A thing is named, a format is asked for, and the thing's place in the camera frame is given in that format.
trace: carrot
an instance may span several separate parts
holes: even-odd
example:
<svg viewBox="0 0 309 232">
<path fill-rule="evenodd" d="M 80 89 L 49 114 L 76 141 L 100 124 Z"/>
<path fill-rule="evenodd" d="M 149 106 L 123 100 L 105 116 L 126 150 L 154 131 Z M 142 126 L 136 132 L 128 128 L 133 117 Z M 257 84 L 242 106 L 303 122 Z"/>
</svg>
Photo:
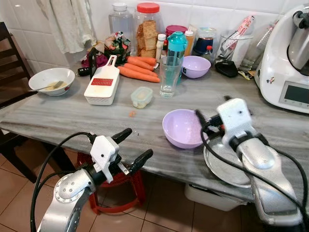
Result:
<svg viewBox="0 0 309 232">
<path fill-rule="evenodd" d="M 135 57 L 129 57 L 127 59 L 127 62 L 130 63 L 130 64 L 133 64 L 133 65 L 139 66 L 139 67 L 141 67 L 143 69 L 148 69 L 150 71 L 154 70 L 153 66 L 151 66 L 150 64 L 147 64 L 147 63 L 145 63 L 145 62 L 143 62 L 143 61 L 141 61 L 141 60 L 139 60 L 139 59 L 137 59 Z"/>
<path fill-rule="evenodd" d="M 152 57 L 134 57 L 134 58 L 139 59 L 140 61 L 143 61 L 147 64 L 150 64 L 151 66 L 156 65 L 156 60 L 155 60 L 155 58 L 152 58 Z"/>
<path fill-rule="evenodd" d="M 158 77 L 158 75 L 148 69 L 143 69 L 139 66 L 136 66 L 136 65 L 133 65 L 133 64 L 129 64 L 129 63 L 126 63 L 124 64 L 124 67 L 125 68 L 128 68 L 128 69 L 131 69 L 131 70 L 134 70 L 134 71 L 137 71 L 139 73 L 143 73 L 143 74 L 147 74 L 147 75 L 150 75 L 150 76 L 155 76 L 155 77 Z"/>
<path fill-rule="evenodd" d="M 143 80 L 143 81 L 150 81 L 150 82 L 155 82 L 155 83 L 159 83 L 160 79 L 158 77 L 155 76 L 150 76 L 147 74 L 143 74 L 122 66 L 119 66 L 118 69 L 120 70 L 120 74 L 129 78 L 134 78 L 134 79 L 139 79 L 139 80 Z"/>
</svg>

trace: red stool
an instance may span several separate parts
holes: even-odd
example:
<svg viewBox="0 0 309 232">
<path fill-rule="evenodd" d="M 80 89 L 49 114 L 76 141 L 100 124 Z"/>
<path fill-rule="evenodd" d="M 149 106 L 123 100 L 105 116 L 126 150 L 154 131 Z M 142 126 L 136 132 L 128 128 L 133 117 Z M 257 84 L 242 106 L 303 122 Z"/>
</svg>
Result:
<svg viewBox="0 0 309 232">
<path fill-rule="evenodd" d="M 77 153 L 77 162 L 78 162 L 79 165 L 82 165 L 85 162 L 88 163 L 88 164 L 93 163 L 90 155 L 84 154 L 84 153 L 81 153 L 81 152 Z M 133 201 L 131 201 L 127 204 L 121 205 L 121 206 L 117 206 L 117 207 L 113 207 L 113 208 L 107 208 L 107 207 L 99 206 L 97 192 L 94 192 L 89 197 L 90 206 L 91 206 L 91 209 L 93 210 L 93 212 L 95 212 L 98 215 L 100 214 L 100 212 L 119 213 L 119 212 L 128 210 L 128 209 L 134 207 L 137 204 L 142 206 L 145 202 L 146 194 L 145 194 L 144 184 L 143 184 L 143 181 L 142 181 L 142 178 L 141 178 L 140 171 L 137 171 L 134 175 L 129 175 L 129 176 L 126 176 L 124 173 L 119 173 L 119 174 L 117 174 L 113 177 L 113 181 L 110 184 L 105 181 L 101 185 L 101 187 L 112 188 L 112 187 L 116 187 L 116 186 L 119 186 L 121 184 L 124 184 L 126 182 L 131 183 L 131 185 L 132 185 L 132 187 L 135 191 L 135 194 L 136 194 L 136 199 L 134 199 Z"/>
</svg>

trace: lavender bowl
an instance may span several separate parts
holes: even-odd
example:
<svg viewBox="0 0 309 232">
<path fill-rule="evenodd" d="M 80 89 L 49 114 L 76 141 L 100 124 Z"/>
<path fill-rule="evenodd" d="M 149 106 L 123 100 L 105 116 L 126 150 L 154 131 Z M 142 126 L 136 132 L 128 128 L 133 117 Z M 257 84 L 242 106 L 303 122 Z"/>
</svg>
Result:
<svg viewBox="0 0 309 232">
<path fill-rule="evenodd" d="M 173 110 L 164 116 L 162 126 L 166 138 L 179 148 L 195 148 L 203 143 L 201 125 L 194 110 Z"/>
<path fill-rule="evenodd" d="M 189 78 L 199 78 L 205 75 L 211 63 L 203 57 L 187 56 L 183 58 L 183 74 Z"/>
</svg>

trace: teal water bottle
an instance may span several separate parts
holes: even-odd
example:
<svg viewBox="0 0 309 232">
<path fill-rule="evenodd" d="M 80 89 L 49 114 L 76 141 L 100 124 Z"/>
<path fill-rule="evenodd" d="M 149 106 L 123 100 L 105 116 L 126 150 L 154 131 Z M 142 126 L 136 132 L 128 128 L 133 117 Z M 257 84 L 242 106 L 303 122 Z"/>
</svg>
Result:
<svg viewBox="0 0 309 232">
<path fill-rule="evenodd" d="M 188 41 L 185 35 L 180 31 L 176 31 L 170 36 L 168 36 L 168 41 L 169 41 L 168 56 L 179 58 L 182 63 L 184 51 L 188 46 Z M 178 79 L 177 84 L 180 83 L 181 76 L 182 76 L 182 72 L 179 73 L 179 79 Z"/>
</svg>

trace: towel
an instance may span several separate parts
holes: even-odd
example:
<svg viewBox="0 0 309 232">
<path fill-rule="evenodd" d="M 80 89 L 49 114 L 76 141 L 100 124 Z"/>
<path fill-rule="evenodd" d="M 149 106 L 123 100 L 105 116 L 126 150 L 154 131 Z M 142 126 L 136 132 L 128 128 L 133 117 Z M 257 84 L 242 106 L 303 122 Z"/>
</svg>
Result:
<svg viewBox="0 0 309 232">
<path fill-rule="evenodd" d="M 91 45 L 96 43 L 87 0 L 40 1 L 39 6 L 48 17 L 52 34 L 62 53 L 83 51 L 87 41 L 90 41 Z"/>
</svg>

